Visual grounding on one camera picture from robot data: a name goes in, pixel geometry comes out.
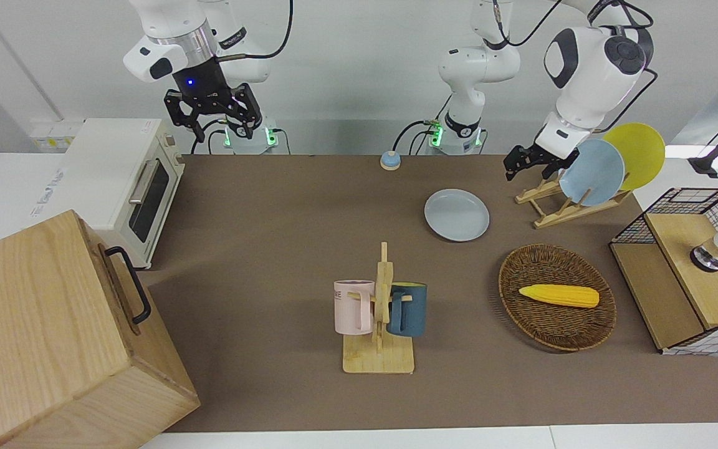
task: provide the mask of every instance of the oven window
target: oven window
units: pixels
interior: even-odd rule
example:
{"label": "oven window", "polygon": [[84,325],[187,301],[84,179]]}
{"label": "oven window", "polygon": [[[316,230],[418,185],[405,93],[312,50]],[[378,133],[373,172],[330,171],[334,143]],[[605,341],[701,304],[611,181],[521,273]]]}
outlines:
{"label": "oven window", "polygon": [[148,188],[145,201],[143,201],[142,205],[135,206],[135,210],[132,211],[132,217],[129,218],[129,228],[135,232],[137,238],[143,243],[148,239],[148,232],[151,231],[151,225],[154,224],[154,218],[160,210],[160,203],[162,203],[162,197],[165,196],[169,180],[168,172],[165,171],[165,167],[160,163],[154,174],[154,179],[151,180],[151,186]]}

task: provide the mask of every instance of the blue object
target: blue object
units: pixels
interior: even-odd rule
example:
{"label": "blue object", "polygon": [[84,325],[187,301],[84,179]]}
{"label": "blue object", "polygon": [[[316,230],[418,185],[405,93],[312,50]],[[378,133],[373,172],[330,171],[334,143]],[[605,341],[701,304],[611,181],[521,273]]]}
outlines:
{"label": "blue object", "polygon": [[[425,332],[425,298],[427,287],[416,282],[394,282],[391,288],[390,323],[387,332],[396,336],[416,337]],[[404,296],[411,301],[403,301]]]}
{"label": "blue object", "polygon": [[561,190],[573,202],[584,206],[601,205],[609,201],[622,187],[625,178],[625,163],[616,147],[606,140],[589,139],[578,145],[580,155],[562,176]]}
{"label": "blue object", "polygon": [[381,167],[385,170],[395,170],[401,166],[401,155],[396,151],[387,151],[381,156]]}

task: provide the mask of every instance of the woven basket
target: woven basket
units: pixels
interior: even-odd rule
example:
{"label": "woven basket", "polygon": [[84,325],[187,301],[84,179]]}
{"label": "woven basket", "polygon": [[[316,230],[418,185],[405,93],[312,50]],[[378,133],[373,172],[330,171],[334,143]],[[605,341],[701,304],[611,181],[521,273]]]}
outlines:
{"label": "woven basket", "polygon": [[[592,309],[534,301],[519,293],[533,284],[592,287],[600,304]],[[611,288],[598,270],[581,256],[549,244],[530,244],[510,253],[498,277],[506,312],[522,332],[558,350],[589,349],[606,341],[616,323]]]}

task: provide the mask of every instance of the black handle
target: black handle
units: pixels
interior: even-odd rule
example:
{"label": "black handle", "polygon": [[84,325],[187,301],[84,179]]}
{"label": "black handle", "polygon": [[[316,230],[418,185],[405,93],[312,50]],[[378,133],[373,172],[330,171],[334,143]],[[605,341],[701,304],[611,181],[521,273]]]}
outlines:
{"label": "black handle", "polygon": [[140,301],[143,303],[143,312],[140,312],[137,316],[132,318],[132,323],[140,324],[143,321],[146,321],[148,316],[151,315],[151,304],[148,302],[148,296],[146,296],[146,292],[143,290],[143,285],[140,284],[140,279],[137,278],[137,272],[135,271],[135,267],[132,266],[132,261],[129,259],[129,255],[126,253],[126,250],[119,246],[114,246],[105,250],[105,256],[108,256],[108,258],[111,258],[111,256],[116,254],[123,256],[123,261],[126,262],[126,268],[129,270],[129,276],[132,277],[132,282],[135,283],[135,288],[137,288],[137,294],[140,295]]}

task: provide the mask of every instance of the oven handle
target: oven handle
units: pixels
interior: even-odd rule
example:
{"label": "oven handle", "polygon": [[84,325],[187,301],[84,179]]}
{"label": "oven handle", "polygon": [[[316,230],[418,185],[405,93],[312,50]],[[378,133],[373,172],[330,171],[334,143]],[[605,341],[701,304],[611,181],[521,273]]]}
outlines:
{"label": "oven handle", "polygon": [[143,165],[143,171],[140,172],[140,177],[137,179],[135,189],[132,190],[132,195],[129,196],[129,204],[142,205],[143,202],[146,201],[148,188],[151,187],[151,181],[154,180],[154,175],[156,175],[157,168],[159,167],[159,159],[147,161],[146,164]]}
{"label": "oven handle", "polygon": [[108,256],[108,258],[111,258],[116,254],[123,256],[123,261],[126,262],[126,268],[129,270],[129,276],[132,277],[132,282],[135,283],[135,288],[137,288],[137,294],[140,295],[140,302],[143,303],[143,312],[140,312],[137,316],[132,317],[132,323],[140,324],[143,321],[146,321],[148,316],[151,315],[151,304],[148,302],[148,296],[146,296],[146,292],[143,290],[143,285],[140,284],[140,279],[137,278],[137,272],[135,271],[135,267],[132,266],[132,261],[129,259],[129,255],[126,253],[126,250],[119,246],[114,246],[105,250],[105,256]]}

